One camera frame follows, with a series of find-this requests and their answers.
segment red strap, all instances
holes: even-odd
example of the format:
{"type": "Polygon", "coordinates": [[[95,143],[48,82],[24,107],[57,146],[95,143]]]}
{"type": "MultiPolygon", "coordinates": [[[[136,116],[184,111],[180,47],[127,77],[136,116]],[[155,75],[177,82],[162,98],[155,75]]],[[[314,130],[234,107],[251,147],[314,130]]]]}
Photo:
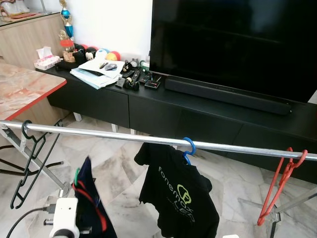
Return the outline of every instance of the red strap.
{"type": "MultiPolygon", "coordinates": [[[[78,183],[83,186],[83,188],[85,188],[84,184],[81,181],[78,181],[78,183]]],[[[94,200],[91,198],[91,196],[84,190],[80,189],[80,188],[76,188],[74,184],[72,184],[73,189],[76,192],[79,192],[81,195],[85,196],[95,207],[96,209],[96,213],[99,216],[100,222],[101,222],[101,227],[102,227],[102,231],[105,232],[107,229],[107,222],[106,222],[106,218],[103,216],[103,214],[99,211],[98,207],[96,207],[94,200]]]]}
{"type": "MultiPolygon", "coordinates": [[[[293,151],[293,149],[291,147],[289,147],[287,149],[287,151],[293,151]]],[[[258,219],[258,226],[261,226],[264,223],[265,217],[271,212],[272,207],[274,206],[274,204],[276,203],[277,199],[279,198],[279,196],[280,196],[280,194],[281,194],[286,182],[288,181],[289,177],[291,176],[293,170],[295,168],[298,168],[303,163],[303,161],[305,160],[307,154],[308,154],[308,151],[304,150],[300,160],[297,163],[293,163],[293,159],[289,159],[289,163],[286,165],[284,173],[282,175],[282,178],[281,178],[281,180],[280,180],[280,182],[278,184],[279,188],[278,188],[278,190],[276,192],[276,195],[274,196],[274,198],[271,201],[270,205],[268,206],[267,210],[265,210],[266,206],[268,204],[268,200],[269,200],[269,198],[271,196],[274,184],[276,182],[278,173],[279,173],[279,171],[280,171],[280,169],[282,167],[283,161],[284,161],[284,157],[281,158],[281,160],[280,160],[280,162],[278,164],[277,170],[276,170],[276,172],[274,174],[274,177],[272,179],[271,185],[269,187],[269,190],[268,190],[268,193],[267,193],[267,196],[266,196],[266,199],[265,199],[265,202],[264,202],[260,217],[258,219]]]]}

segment tissue box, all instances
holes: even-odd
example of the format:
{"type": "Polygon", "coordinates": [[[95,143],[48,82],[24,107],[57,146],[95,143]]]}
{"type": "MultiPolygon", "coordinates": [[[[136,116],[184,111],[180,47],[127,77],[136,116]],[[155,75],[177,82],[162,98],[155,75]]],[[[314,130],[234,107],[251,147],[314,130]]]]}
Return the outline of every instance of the tissue box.
{"type": "Polygon", "coordinates": [[[37,61],[35,61],[34,67],[41,70],[47,70],[49,68],[52,68],[58,62],[60,62],[59,56],[47,56],[43,59],[38,59],[37,61]]]}

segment red table edge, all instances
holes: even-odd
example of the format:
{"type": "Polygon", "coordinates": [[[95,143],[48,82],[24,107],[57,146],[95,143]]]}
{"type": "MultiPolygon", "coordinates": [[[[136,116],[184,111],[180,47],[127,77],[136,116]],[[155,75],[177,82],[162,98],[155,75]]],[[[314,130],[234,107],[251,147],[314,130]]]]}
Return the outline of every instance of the red table edge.
{"type": "Polygon", "coordinates": [[[22,112],[26,111],[27,109],[29,109],[30,107],[32,107],[33,105],[37,104],[39,101],[41,101],[43,98],[46,98],[48,95],[52,94],[53,92],[55,92],[57,89],[61,88],[62,86],[64,86],[67,83],[66,79],[64,79],[64,81],[57,85],[56,87],[52,88],[50,91],[46,92],[45,94],[43,94],[42,96],[38,97],[37,99],[35,99],[34,101],[32,101],[31,103],[29,103],[28,105],[22,107],[21,109],[17,110],[15,113],[13,113],[11,116],[9,116],[8,118],[6,118],[5,120],[12,120],[14,118],[16,118],[18,115],[20,115],[22,112]]]}

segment red hanger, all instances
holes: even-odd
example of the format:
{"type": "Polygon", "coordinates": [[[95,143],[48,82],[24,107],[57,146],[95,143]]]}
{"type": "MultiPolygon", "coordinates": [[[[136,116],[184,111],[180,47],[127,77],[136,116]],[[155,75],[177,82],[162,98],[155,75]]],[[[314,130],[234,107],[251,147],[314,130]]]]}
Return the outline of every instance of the red hanger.
{"type": "MultiPolygon", "coordinates": [[[[291,147],[289,147],[287,149],[287,151],[292,151],[293,152],[293,149],[291,147]]],[[[280,180],[280,182],[278,184],[279,188],[278,188],[278,190],[276,192],[276,195],[274,196],[273,200],[271,201],[270,205],[268,206],[267,210],[265,211],[267,203],[268,203],[268,200],[269,200],[269,197],[271,196],[274,184],[276,182],[278,173],[279,173],[279,171],[280,171],[280,169],[282,167],[283,161],[284,161],[284,157],[281,158],[281,160],[279,162],[279,165],[277,167],[277,170],[276,170],[276,172],[274,174],[273,180],[271,182],[271,185],[269,187],[269,190],[268,190],[268,193],[267,193],[267,196],[266,196],[266,199],[265,199],[261,214],[259,216],[258,226],[261,226],[264,223],[265,217],[271,212],[272,207],[274,206],[275,202],[277,201],[278,197],[280,196],[280,194],[281,194],[286,182],[288,181],[289,177],[291,176],[293,170],[295,168],[298,168],[303,163],[303,161],[305,160],[307,154],[308,154],[308,151],[304,150],[300,160],[297,163],[293,163],[293,159],[289,159],[289,163],[286,165],[284,173],[282,175],[282,178],[281,178],[281,180],[280,180]]]]}

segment black tv screen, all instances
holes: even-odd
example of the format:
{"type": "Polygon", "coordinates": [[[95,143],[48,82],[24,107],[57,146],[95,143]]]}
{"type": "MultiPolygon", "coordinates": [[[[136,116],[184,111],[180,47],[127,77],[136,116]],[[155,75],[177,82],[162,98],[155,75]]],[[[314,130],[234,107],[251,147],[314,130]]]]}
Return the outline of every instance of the black tv screen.
{"type": "Polygon", "coordinates": [[[154,72],[307,102],[317,0],[153,0],[154,72]]]}

